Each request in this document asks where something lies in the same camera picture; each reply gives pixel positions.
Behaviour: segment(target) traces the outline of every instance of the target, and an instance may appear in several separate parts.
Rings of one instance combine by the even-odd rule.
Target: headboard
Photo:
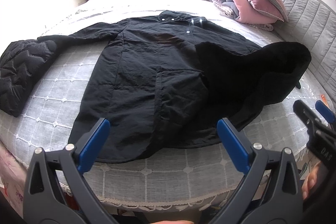
[[[285,41],[304,44],[311,53],[309,70],[336,107],[336,13],[322,0],[283,0],[288,22],[274,30]]]

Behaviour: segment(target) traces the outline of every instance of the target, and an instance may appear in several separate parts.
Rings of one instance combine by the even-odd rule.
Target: metal screw
[[[72,143],[69,143],[65,146],[66,151],[71,151],[75,148],[75,146]]]
[[[38,147],[35,149],[35,154],[39,154],[42,152],[42,148],[41,147]]]
[[[253,144],[253,147],[257,150],[260,150],[261,148],[263,148],[262,144],[261,143],[254,143]]]
[[[288,148],[288,147],[286,147],[284,151],[288,155],[290,155],[292,153],[292,150],[290,148]]]

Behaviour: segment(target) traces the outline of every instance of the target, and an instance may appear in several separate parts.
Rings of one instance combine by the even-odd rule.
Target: black coat
[[[39,39],[54,42],[58,53],[70,45],[108,42],[69,142],[107,118],[110,136],[98,161],[114,163],[146,158],[162,147],[218,143],[221,117],[241,130],[264,105],[290,93],[311,59],[297,42],[261,48],[204,17],[171,11]]]

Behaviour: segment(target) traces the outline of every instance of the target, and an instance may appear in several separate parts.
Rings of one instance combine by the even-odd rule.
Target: mattress
[[[205,16],[260,46],[281,41],[273,32],[221,16],[212,3],[203,0],[89,0],[44,35],[68,35],[97,22],[114,23],[158,15],[163,10]],[[25,167],[36,147],[51,151],[66,145],[85,87],[105,45],[69,48],[36,84],[22,115],[15,118],[0,111],[0,140]],[[300,83],[301,89],[294,88],[283,102],[264,107],[243,129],[251,142],[260,142],[268,149],[290,147],[297,160],[306,151],[308,136],[293,113],[294,101],[301,99],[314,109],[324,94],[332,106],[309,70]],[[148,159],[125,164],[95,163],[84,176],[102,202],[135,211],[203,210],[211,204],[224,204],[242,178],[221,144],[164,148]],[[70,191],[61,172],[58,177],[63,189]]]

